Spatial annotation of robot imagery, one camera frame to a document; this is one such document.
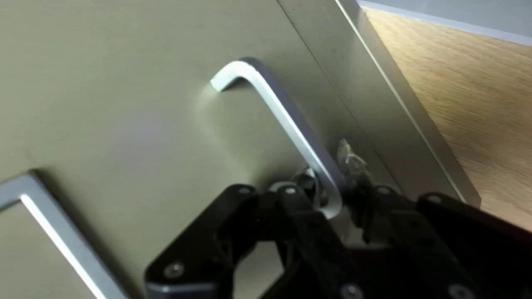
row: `gray metal panel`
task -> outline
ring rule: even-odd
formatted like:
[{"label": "gray metal panel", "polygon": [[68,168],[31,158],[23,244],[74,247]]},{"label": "gray metal panel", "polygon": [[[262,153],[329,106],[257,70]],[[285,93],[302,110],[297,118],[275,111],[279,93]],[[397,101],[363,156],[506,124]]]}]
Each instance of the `gray metal panel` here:
[{"label": "gray metal panel", "polygon": [[[252,88],[217,95],[209,86],[222,65],[252,55],[330,153],[345,138],[378,183],[407,194],[455,193],[337,5],[289,3],[282,10],[272,0],[4,2],[0,179],[44,169],[74,222],[91,231],[89,241],[139,296],[147,262],[221,189],[264,186],[302,168]],[[373,38],[367,23],[357,25]],[[405,105],[418,108],[415,98]],[[437,131],[425,133],[440,141],[430,144],[447,173],[458,168]],[[477,203],[460,171],[453,183]],[[1,236],[14,234],[9,229],[1,226]],[[38,286],[28,287],[38,297]]]},{"label": "gray metal panel", "polygon": [[[478,194],[358,7],[280,3],[400,189],[410,198],[438,189],[477,204]],[[322,18],[310,21],[310,13]]]}]

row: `screw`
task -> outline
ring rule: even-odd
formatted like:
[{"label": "screw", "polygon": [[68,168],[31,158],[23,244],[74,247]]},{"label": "screw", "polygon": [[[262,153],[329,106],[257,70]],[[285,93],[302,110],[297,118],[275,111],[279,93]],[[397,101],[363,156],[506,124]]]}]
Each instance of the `screw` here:
[{"label": "screw", "polygon": [[450,284],[447,292],[452,299],[475,299],[475,294],[462,284]]},{"label": "screw", "polygon": [[285,188],[284,193],[285,194],[295,194],[295,188]]},{"label": "screw", "polygon": [[438,198],[437,194],[430,194],[427,198],[427,201],[433,203],[433,204],[440,204],[442,203],[442,198]]},{"label": "screw", "polygon": [[181,262],[172,262],[164,267],[164,277],[177,279],[184,272],[184,266]]},{"label": "screw", "polygon": [[250,189],[249,188],[239,188],[237,193],[239,194],[250,194]]},{"label": "screw", "polygon": [[339,289],[339,294],[342,299],[363,299],[363,292],[358,286],[355,284],[344,284],[340,289]]}]

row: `l-shaped metal rod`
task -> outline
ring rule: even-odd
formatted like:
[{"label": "l-shaped metal rod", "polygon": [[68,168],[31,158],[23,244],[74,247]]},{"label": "l-shaped metal rod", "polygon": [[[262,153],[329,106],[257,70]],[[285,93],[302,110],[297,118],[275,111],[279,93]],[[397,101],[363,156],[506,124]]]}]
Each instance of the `l-shaped metal rod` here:
[{"label": "l-shaped metal rod", "polygon": [[277,80],[255,58],[240,58],[222,66],[212,78],[216,91],[229,88],[235,80],[249,81],[260,95],[274,118],[294,143],[304,161],[315,171],[319,183],[327,193],[327,203],[320,208],[325,217],[334,217],[342,208],[345,178],[335,161],[307,126]]},{"label": "l-shaped metal rod", "polygon": [[0,184],[0,211],[14,203],[28,209],[96,299],[127,297],[34,173]]}]

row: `bolt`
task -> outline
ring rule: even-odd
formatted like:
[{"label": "bolt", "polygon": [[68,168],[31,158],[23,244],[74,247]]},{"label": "bolt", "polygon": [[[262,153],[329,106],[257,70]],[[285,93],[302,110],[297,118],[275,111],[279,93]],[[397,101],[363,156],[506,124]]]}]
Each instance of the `bolt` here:
[{"label": "bolt", "polygon": [[475,299],[475,294],[462,284],[450,284],[447,292],[452,299]]},{"label": "bolt", "polygon": [[363,292],[358,286],[355,284],[344,284],[340,289],[339,289],[339,294],[342,299],[363,299]]},{"label": "bolt", "polygon": [[237,193],[239,194],[250,194],[250,189],[249,188],[239,188]]},{"label": "bolt", "polygon": [[440,204],[440,203],[442,203],[442,198],[437,196],[437,194],[430,194],[430,196],[427,198],[427,201],[430,201],[430,203],[433,203],[433,204]]},{"label": "bolt", "polygon": [[295,188],[285,188],[284,193],[285,194],[295,194]]},{"label": "bolt", "polygon": [[164,267],[164,277],[177,279],[184,272],[184,266],[181,262],[172,262]]}]

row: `wooden floor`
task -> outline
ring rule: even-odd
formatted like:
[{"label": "wooden floor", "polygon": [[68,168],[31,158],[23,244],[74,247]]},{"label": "wooden floor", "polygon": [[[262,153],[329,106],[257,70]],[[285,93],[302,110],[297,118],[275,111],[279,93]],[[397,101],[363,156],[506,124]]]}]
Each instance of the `wooden floor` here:
[{"label": "wooden floor", "polygon": [[368,10],[482,196],[532,231],[532,48]]}]

